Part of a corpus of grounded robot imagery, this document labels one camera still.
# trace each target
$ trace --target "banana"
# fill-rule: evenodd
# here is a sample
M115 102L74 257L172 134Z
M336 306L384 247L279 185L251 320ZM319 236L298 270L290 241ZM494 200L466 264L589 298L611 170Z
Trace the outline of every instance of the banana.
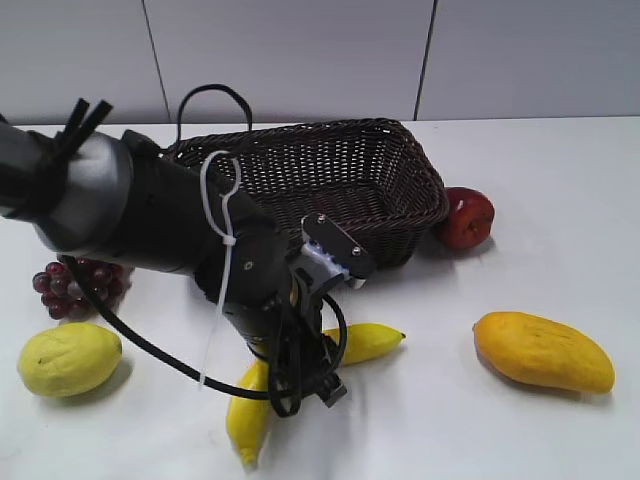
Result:
M256 360L238 386L249 390L266 390L268 372L268 365ZM258 465L258 455L267 433L270 413L271 405L267 400L231 397L227 413L227 433L246 469L253 470Z
M342 357L342 365L353 365L380 357L396 348L406 335L379 323L358 323L347 327L347 349ZM337 328L325 330L336 343L340 339Z
M336 343L339 329L325 330ZM349 338L342 365L365 362L389 353L405 338L405 334L378 323L360 323L348 327ZM266 390L268 365L256 360L244 374L238 386L249 390ZM242 465L253 470L267 433L271 405L267 400L231 397L227 413L227 433L240 455Z

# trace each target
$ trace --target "black wire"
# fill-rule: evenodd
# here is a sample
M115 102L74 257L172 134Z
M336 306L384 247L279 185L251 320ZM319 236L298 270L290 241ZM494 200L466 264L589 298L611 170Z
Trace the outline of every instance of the black wire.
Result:
M298 326L292 321L291 307L286 295L282 296L282 300L280 321L278 322L278 327L273 329L269 339L267 391L269 392L269 402L273 410L279 417L286 418L298 413L302 404L302 369ZM289 397L289 408L284 406L282 394L278 389L278 378L280 376L278 361L280 359L280 345L284 327L286 327L289 340L289 364L287 373L290 374L290 377L287 380L287 384L290 385L291 390L293 390L293 394Z
M89 114L85 122L74 131L68 133L67 141L55 152L53 161L63 162L71 158L71 156L78 151L78 148L80 148L95 131L98 125L100 125L100 122L105 119L112 108L110 104L101 100L93 112Z
M75 258L70 257L68 255L62 256L63 262L69 268L71 275L74 280L80 286L82 293L87 297L87 300L93 307L98 311L100 315L111 325L118 333L120 333L123 337L129 340L134 345L138 346L148 354L157 358L161 362L166 363L170 367L175 368L180 373L183 373L187 377L192 380L199 381L200 380L200 372L198 372L195 368L190 367L186 363L178 360L174 356L168 354L164 350L156 347L153 343L149 342L145 338L141 337L131 328L129 328L120 318L111 311L109 307L102 301L102 299L89 287L88 282L82 276L80 272L80 267L78 266L78 262ZM338 319L338 326L340 328L340 341L338 342L338 351L335 357L333 357L331 364L326 369L326 371L322 372L320 379L313 382L311 385L305 385L302 390L303 397L309 396L316 392L318 388L322 386L322 379L333 373L336 368L340 365L342 361L342 357L344 356L344 352L347 348L347 323L344 319L344 315L340 307L335 302L333 298L329 295L325 295L323 299L327 302L329 307L334 311L336 318ZM226 393L228 395L234 395L236 397L249 398L252 400L269 400L269 392L268 391L258 391L258 390L247 390L245 388L235 387L233 385L229 385L227 383L220 382L218 380L214 380L210 377L205 377L204 384L207 387L213 388L214 390L218 390L219 392ZM296 392L286 389L280 392L281 397L290 397Z
M221 83L211 83L209 85L201 85L197 88L191 90L180 102L180 106L178 107L178 116L176 118L176 145L180 140L182 140L182 114L184 113L184 108L187 106L187 102L198 93L207 92L210 90L217 90L220 92L225 92L231 98L235 100L235 102L242 108L244 112L244 116L247 122L247 130L251 131L253 128L253 112L251 111L251 107L247 103L247 101L242 98L242 96L233 90L231 87L223 85Z
M89 110L89 102L87 102L84 98L78 99L76 106L73 108L73 111L69 116L69 120L67 120L67 124L65 125L64 130L60 134L59 142L61 144L64 144L69 138L69 135L74 133L80 127L82 119L84 119L87 110Z

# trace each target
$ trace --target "brown woven basket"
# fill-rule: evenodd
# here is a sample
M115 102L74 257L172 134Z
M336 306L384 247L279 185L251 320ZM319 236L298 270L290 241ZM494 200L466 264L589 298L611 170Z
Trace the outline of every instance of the brown woven basket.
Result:
M402 265L449 205L442 180L411 132L395 120L345 120L195 137L167 158L195 170L216 150L240 144L241 188L302 244L300 220L321 212L376 259ZM233 178L230 162L212 165Z

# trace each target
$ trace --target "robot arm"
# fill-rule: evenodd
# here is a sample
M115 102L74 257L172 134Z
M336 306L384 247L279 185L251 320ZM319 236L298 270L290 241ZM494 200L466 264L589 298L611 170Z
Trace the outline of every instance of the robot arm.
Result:
M207 298L217 302L225 247L206 221L198 175L162 158L161 148L141 134L128 130L118 140L93 132L108 108L99 106L82 122L87 107L80 102L54 139L0 124L0 214L33 223L50 249L69 256L74 275L71 257L77 256L194 275ZM217 173L207 181L220 225L220 197L230 182ZM270 387L250 392L212 379L205 383L234 395L269 398L281 416L295 413L299 400L313 393L332 405L346 392L334 373L346 327L342 318L345 335L336 346L321 333L320 309L337 284L359 286L373 272L373 260L330 219L310 212L302 225L307 242L287 262L287 238L248 195L232 196L229 212L237 241L223 308L250 350L269 362ZM85 293L121 334L197 379L198 372ZM328 301L340 319L339 308ZM285 397L291 399L288 410Z

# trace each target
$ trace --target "white zip tie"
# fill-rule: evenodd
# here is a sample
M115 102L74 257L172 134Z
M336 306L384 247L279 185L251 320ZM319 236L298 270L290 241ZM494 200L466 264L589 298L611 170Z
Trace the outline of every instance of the white zip tie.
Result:
M222 237L222 243L225 245L224 256L224 269L222 271L222 282L220 283L220 293L218 294L218 303L214 313L213 324L211 325L211 331L207 337L207 344L204 350L204 358L202 360L202 368L200 369L200 381L199 388L204 385L204 379L206 377L207 360L209 358L209 347L211 346L211 340L213 334L218 326L219 318L222 317L222 307L227 297L227 288L229 287L229 275L231 272L231 256L233 253L233 246L236 244L236 238L233 236L233 225L231 224L231 216L229 214L229 199L236 194L240 188L241 170L240 163L236 158L232 158L233 167L235 169L236 178L233 183L233 187L222 197L222 215L224 217L224 223L227 232L223 232L216 224L211 213L211 204L209 203L209 183L207 182L207 172L209 166L215 157L222 154L227 154L226 150L218 150L211 153L202 164L200 168L200 195L202 196L202 207L204 208L204 214L207 217L207 221L214 232Z

